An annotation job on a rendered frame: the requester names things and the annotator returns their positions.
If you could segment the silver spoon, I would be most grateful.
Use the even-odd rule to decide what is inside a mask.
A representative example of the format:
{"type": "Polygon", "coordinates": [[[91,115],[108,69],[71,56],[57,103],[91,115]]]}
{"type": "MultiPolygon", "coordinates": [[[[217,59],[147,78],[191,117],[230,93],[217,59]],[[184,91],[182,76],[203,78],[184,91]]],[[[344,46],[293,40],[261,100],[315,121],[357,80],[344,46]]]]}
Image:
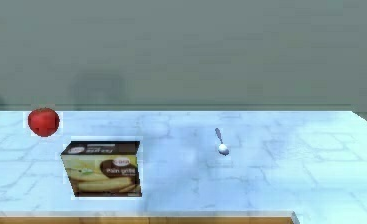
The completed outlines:
{"type": "Polygon", "coordinates": [[[224,155],[224,156],[227,156],[229,154],[229,149],[228,147],[224,144],[223,142],[223,138],[222,138],[222,134],[221,134],[221,131],[219,128],[216,128],[215,129],[215,134],[220,142],[220,145],[218,147],[218,152],[221,154],[221,155],[224,155]]]}

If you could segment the marble top wooden counter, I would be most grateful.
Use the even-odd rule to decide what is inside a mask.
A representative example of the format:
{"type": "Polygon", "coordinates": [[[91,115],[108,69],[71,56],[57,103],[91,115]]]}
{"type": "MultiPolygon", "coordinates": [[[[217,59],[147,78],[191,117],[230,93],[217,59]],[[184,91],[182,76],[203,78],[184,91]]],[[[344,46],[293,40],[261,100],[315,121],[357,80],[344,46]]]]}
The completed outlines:
{"type": "Polygon", "coordinates": [[[367,224],[367,122],[351,112],[66,112],[48,138],[0,112],[0,215],[296,215],[367,224]],[[219,128],[229,149],[218,152],[219,128]],[[136,139],[139,198],[77,198],[73,140],[136,139]]]}

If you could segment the brown yellow food box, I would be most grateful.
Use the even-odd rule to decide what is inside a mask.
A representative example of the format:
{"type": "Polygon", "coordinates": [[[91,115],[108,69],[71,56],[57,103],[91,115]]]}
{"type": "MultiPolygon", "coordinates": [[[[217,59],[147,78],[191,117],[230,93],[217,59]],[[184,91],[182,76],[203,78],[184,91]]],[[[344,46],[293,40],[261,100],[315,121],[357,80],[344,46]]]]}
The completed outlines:
{"type": "Polygon", "coordinates": [[[141,197],[139,141],[72,141],[61,153],[75,197],[141,197]]]}

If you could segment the red tomato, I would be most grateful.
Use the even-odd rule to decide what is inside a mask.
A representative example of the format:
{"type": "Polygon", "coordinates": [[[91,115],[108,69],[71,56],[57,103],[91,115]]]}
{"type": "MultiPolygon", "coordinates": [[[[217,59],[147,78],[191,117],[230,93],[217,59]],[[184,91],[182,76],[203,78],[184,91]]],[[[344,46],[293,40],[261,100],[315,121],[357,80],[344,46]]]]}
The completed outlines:
{"type": "Polygon", "coordinates": [[[30,130],[40,137],[53,135],[60,126],[60,117],[50,108],[39,108],[31,111],[27,118],[30,130]]]}

